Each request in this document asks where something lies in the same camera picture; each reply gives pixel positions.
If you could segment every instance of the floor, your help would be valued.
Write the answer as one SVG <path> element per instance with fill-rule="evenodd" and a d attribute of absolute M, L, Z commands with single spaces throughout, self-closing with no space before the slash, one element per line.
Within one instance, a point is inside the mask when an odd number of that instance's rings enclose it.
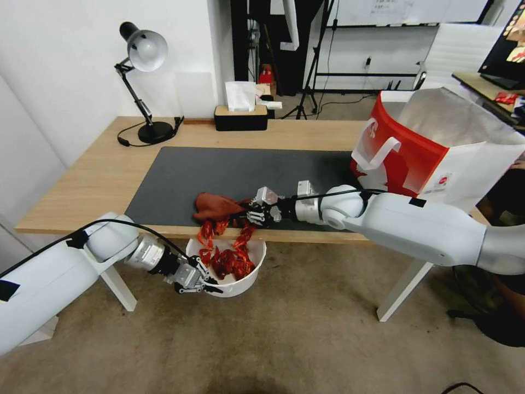
<path fill-rule="evenodd" d="M 373 103 L 327 105 L 319 118 L 366 119 Z M 161 277 L 118 264 L 135 312 L 97 282 L 59 314 L 51 341 L 0 361 L 0 393 L 438 394 L 458 381 L 524 392 L 525 351 L 445 314 L 466 307 L 448 269 L 434 268 L 377 321 L 409 262 L 374 245 L 270 243 L 254 286 L 232 299 L 176 295 Z"/>

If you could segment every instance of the black desk mat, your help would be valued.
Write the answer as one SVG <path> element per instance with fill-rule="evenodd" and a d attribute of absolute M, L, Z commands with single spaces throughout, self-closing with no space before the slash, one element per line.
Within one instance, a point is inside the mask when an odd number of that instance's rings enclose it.
<path fill-rule="evenodd" d="M 126 215 L 136 223 L 199 226 L 192 218 L 201 192 L 236 201 L 253 198 L 268 186 L 278 195 L 297 193 L 309 179 L 318 193 L 333 186 L 358 186 L 350 172 L 350 152 L 322 150 L 163 147 L 133 197 Z M 336 231 L 328 226 L 284 220 L 279 230 Z"/>

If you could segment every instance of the paper bag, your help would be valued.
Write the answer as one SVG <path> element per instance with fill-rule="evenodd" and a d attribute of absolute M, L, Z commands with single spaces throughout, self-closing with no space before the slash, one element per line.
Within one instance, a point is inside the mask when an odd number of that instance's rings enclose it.
<path fill-rule="evenodd" d="M 414 92 L 398 121 L 378 96 L 352 152 L 366 188 L 470 211 L 525 150 L 525 137 L 445 88 Z"/>

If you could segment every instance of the lamp arm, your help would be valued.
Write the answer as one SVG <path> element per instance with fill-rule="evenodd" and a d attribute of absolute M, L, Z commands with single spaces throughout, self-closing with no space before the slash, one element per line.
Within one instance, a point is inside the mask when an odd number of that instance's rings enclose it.
<path fill-rule="evenodd" d="M 133 100 L 135 101 L 135 104 L 137 105 L 139 111 L 142 113 L 142 116 L 144 116 L 144 119 L 146 120 L 146 123 L 148 126 L 153 126 L 153 121 L 151 120 L 151 112 L 149 108 L 144 104 L 144 102 L 137 97 L 137 94 L 131 87 L 129 81 L 126 78 L 126 74 L 135 69 L 133 66 L 128 66 L 126 63 L 129 61 L 129 57 L 122 60 L 120 63 L 117 63 L 115 65 L 115 69 L 124 81 L 124 85 L 126 85 L 127 89 L 130 91 L 131 96 L 133 97 Z"/>

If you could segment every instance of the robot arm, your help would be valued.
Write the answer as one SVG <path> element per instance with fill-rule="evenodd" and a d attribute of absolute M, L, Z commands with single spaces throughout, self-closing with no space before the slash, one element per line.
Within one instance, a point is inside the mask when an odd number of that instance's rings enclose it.
<path fill-rule="evenodd" d="M 198 256 L 186 258 L 151 235 L 139 234 L 127 216 L 109 213 L 99 221 L 2 274 L 0 356 L 74 301 L 119 260 L 163 275 L 178 293 L 198 293 L 217 283 Z"/>
<path fill-rule="evenodd" d="M 476 265 L 496 274 L 525 274 L 525 225 L 487 227 L 451 205 L 393 193 L 363 198 L 348 185 L 327 193 L 345 194 L 325 197 L 316 197 L 309 181 L 299 182 L 293 198 L 276 198 L 263 189 L 255 202 L 279 208 L 271 215 L 274 221 L 282 217 L 354 231 L 440 266 Z"/>

